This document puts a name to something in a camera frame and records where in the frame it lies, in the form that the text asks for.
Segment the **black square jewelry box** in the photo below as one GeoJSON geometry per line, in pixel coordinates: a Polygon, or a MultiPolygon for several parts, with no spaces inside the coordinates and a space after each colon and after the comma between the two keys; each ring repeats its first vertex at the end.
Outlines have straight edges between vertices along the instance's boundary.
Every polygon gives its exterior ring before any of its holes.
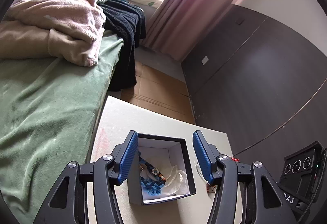
{"type": "Polygon", "coordinates": [[[138,134],[138,151],[128,175],[129,202],[146,206],[178,200],[196,194],[186,140],[149,134],[138,134]],[[162,170],[176,165],[187,174],[189,193],[164,196],[166,183],[162,170]]]}

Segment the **white lace organza pouch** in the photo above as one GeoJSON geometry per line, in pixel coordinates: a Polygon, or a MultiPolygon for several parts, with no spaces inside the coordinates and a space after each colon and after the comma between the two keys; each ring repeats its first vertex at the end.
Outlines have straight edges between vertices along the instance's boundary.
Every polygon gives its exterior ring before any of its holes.
{"type": "Polygon", "coordinates": [[[162,195],[185,195],[189,193],[187,174],[185,171],[180,170],[176,165],[170,165],[161,172],[166,179],[166,183],[161,189],[162,195]]]}

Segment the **green bed sheet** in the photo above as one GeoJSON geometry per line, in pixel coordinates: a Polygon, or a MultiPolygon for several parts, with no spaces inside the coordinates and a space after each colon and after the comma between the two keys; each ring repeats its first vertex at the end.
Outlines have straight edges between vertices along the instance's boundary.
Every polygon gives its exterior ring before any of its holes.
{"type": "Polygon", "coordinates": [[[1,193],[20,223],[34,221],[68,162],[86,162],[123,45],[106,31],[94,67],[1,60],[1,193]]]}

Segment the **dark wood wardrobe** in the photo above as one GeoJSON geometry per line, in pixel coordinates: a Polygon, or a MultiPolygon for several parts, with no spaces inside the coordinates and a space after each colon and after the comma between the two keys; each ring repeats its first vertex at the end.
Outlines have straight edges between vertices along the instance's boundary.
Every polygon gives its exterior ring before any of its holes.
{"type": "Polygon", "coordinates": [[[240,161],[279,177],[287,155],[326,145],[326,56],[281,22],[233,5],[182,69],[196,124],[225,132],[240,161]]]}

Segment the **right pink curtain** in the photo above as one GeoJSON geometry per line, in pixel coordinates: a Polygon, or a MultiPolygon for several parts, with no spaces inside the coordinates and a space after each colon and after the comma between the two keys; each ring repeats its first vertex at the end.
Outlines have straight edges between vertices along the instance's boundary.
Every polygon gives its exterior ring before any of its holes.
{"type": "Polygon", "coordinates": [[[142,46],[182,61],[234,0],[164,0],[147,24],[142,46]]]}

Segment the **white wall socket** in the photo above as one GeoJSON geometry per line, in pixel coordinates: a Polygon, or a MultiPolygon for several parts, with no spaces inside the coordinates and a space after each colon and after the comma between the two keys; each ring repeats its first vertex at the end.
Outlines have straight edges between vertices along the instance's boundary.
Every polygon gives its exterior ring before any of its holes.
{"type": "Polygon", "coordinates": [[[207,56],[205,56],[202,60],[201,60],[201,62],[202,62],[202,64],[203,65],[205,65],[207,62],[208,62],[208,57],[207,56]]]}

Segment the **black knitted blanket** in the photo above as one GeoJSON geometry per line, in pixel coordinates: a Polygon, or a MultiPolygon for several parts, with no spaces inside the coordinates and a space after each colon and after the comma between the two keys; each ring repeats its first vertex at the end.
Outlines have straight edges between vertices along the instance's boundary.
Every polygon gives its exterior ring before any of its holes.
{"type": "Polygon", "coordinates": [[[109,91],[117,92],[137,84],[135,49],[146,37],[146,20],[143,10],[126,0],[108,0],[99,5],[105,16],[105,30],[123,39],[119,60],[110,80],[109,91]]]}

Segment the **pink fluffy blanket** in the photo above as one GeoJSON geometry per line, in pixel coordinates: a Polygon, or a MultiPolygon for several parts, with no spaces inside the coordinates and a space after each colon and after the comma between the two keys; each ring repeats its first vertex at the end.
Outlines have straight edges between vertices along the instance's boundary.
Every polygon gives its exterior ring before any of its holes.
{"type": "Polygon", "coordinates": [[[14,0],[1,21],[1,58],[98,62],[105,15],[97,0],[14,0]]]}

